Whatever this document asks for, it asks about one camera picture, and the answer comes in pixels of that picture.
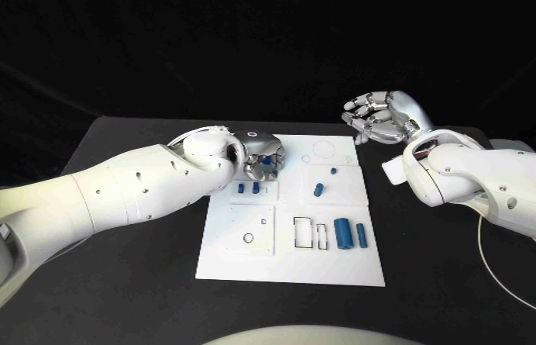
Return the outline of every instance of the robotic hand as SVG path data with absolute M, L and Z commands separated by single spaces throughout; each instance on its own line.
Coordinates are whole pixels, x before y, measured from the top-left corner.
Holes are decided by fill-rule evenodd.
M 535 153 L 486 150 L 466 135 L 436 130 L 403 91 L 362 95 L 345 110 L 344 120 L 359 130 L 357 145 L 370 139 L 408 144 L 403 155 L 382 164 L 394 185 L 408 181 L 427 205 L 467 205 L 492 223 L 536 238 Z
M 224 126 L 185 133 L 168 146 L 126 152 L 96 167 L 0 191 L 0 306 L 53 258 L 94 233 L 158 219 L 224 190 L 237 172 L 254 181 L 282 169 L 282 141 Z

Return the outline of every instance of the blue cylinder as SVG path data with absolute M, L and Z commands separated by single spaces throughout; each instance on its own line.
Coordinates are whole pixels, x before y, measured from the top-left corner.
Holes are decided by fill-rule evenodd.
M 316 196 L 322 196 L 322 191 L 325 190 L 325 185 L 323 184 L 316 184 Z
M 348 250 L 355 246 L 352 240 L 349 219 L 338 219 L 335 222 L 335 234 L 338 236 L 338 247 L 341 250 Z
M 358 237 L 361 238 L 361 247 L 367 248 L 368 245 L 367 245 L 365 227 L 362 223 L 359 223 L 357 226 L 358 226 Z

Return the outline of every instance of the blue object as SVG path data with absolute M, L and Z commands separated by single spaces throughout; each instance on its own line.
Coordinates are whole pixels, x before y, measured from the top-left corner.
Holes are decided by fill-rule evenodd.
M 316 184 L 316 196 L 322 196 L 322 191 L 325 190 L 325 185 L 323 184 Z
M 365 236 L 365 227 L 364 224 L 359 223 L 358 225 L 358 237 L 361 238 L 361 247 L 367 248 L 367 236 Z
M 338 219 L 335 222 L 335 234 L 338 236 L 338 247 L 341 250 L 348 250 L 355 246 L 352 240 L 349 219 Z

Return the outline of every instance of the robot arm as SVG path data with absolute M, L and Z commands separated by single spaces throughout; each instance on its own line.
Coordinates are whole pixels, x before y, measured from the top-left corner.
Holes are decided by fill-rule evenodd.
M 247 143 L 237 138 L 244 135 Z M 251 179 L 272 179 L 261 170 L 267 157 L 280 168 L 285 149 L 273 135 L 207 127 L 168 146 L 143 147 L 86 171 L 2 190 L 11 244 L 0 237 L 0 306 L 51 257 L 94 233 L 169 215 L 223 191 L 243 169 Z
M 355 98 L 345 109 L 355 108 L 358 113 L 345 112 L 344 120 L 361 131 L 357 144 L 370 138 L 408 143 L 404 154 L 382 164 L 391 183 L 408 181 L 427 205 L 467 205 L 492 223 L 536 238 L 536 154 L 486 150 L 466 135 L 434 130 L 423 108 L 403 91 Z M 375 122 L 380 113 L 364 120 L 378 110 L 382 122 Z

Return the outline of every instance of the black table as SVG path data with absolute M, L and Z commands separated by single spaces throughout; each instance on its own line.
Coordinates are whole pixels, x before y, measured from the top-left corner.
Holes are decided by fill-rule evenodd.
M 64 173 L 215 124 L 355 135 L 345 124 L 104 117 Z M 457 130 L 489 145 L 478 129 Z M 0 309 L 0 343 L 199 344 L 286 324 L 357 327 L 424 343 L 536 343 L 536 312 L 485 270 L 478 214 L 460 205 L 427 207 L 407 184 L 388 181 L 381 163 L 403 149 L 377 142 L 358 147 L 385 288 L 197 280 L 204 198 L 163 219 L 99 233 L 38 270 Z M 483 245 L 505 284 L 536 302 L 536 243 L 486 223 Z

